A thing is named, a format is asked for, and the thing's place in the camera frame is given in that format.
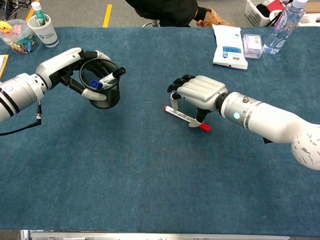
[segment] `shoe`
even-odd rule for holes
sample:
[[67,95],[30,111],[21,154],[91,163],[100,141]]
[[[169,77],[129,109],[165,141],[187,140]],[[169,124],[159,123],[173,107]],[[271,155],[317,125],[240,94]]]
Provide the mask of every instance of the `shoe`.
[[199,20],[196,25],[199,27],[212,27],[212,24],[214,25],[226,25],[226,26],[232,26],[235,27],[234,24],[231,22],[228,22],[227,20],[224,20],[221,16],[216,13],[215,10],[212,8],[206,7],[206,14],[204,20]]

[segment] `robotic arm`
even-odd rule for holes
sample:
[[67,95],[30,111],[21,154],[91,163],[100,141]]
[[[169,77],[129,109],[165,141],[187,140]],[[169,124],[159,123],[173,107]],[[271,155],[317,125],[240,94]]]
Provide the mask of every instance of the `robotic arm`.
[[110,60],[100,51],[83,51],[76,47],[42,62],[36,68],[35,74],[22,73],[3,83],[0,82],[0,123],[35,102],[41,105],[40,100],[45,92],[59,83],[70,87],[87,99],[105,100],[105,95],[85,88],[71,77],[74,71],[94,58]]
[[168,87],[171,105],[178,110],[178,99],[185,99],[198,109],[198,127],[206,115],[218,111],[220,115],[263,137],[265,143],[291,143],[291,150],[299,163],[320,170],[320,125],[303,120],[292,112],[271,106],[238,92],[228,92],[219,81],[205,76],[185,75]]

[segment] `blue carpet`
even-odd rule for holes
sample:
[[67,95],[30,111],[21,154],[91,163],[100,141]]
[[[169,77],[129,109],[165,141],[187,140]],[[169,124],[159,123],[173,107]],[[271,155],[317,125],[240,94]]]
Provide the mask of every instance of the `blue carpet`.
[[[61,84],[45,94],[41,126],[0,138],[0,228],[320,236],[320,172],[300,165],[289,144],[264,144],[217,112],[206,118],[210,133],[188,128],[163,109],[176,78],[204,75],[319,123],[320,28],[297,28],[278,54],[248,59],[247,71],[212,65],[211,28],[56,31],[57,47],[28,55],[2,44],[2,81],[81,47],[126,68],[121,98],[101,110]],[[245,33],[265,41],[271,29]],[[0,132],[33,122],[36,109]],[[197,113],[182,100],[180,110]]]

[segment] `black mesh pen cup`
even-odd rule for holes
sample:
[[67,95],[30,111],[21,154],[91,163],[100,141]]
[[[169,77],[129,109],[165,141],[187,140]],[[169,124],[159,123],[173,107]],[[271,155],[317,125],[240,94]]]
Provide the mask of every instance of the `black mesh pen cup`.
[[[101,89],[94,87],[93,82],[99,83],[115,72],[121,73],[116,74],[112,80],[104,84],[107,86]],[[85,62],[79,71],[81,82],[86,88],[106,96],[106,100],[89,100],[90,103],[98,109],[110,109],[117,105],[120,100],[119,81],[124,73],[125,69],[123,67],[119,68],[117,64],[106,58],[94,58]]]

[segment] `person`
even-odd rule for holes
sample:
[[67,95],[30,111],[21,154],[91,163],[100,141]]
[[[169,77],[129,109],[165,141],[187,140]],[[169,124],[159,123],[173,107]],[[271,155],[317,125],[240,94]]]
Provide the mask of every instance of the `person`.
[[199,27],[215,25],[234,26],[223,19],[216,11],[198,6],[197,0],[125,0],[137,14],[156,15],[161,27],[189,27],[192,20]]

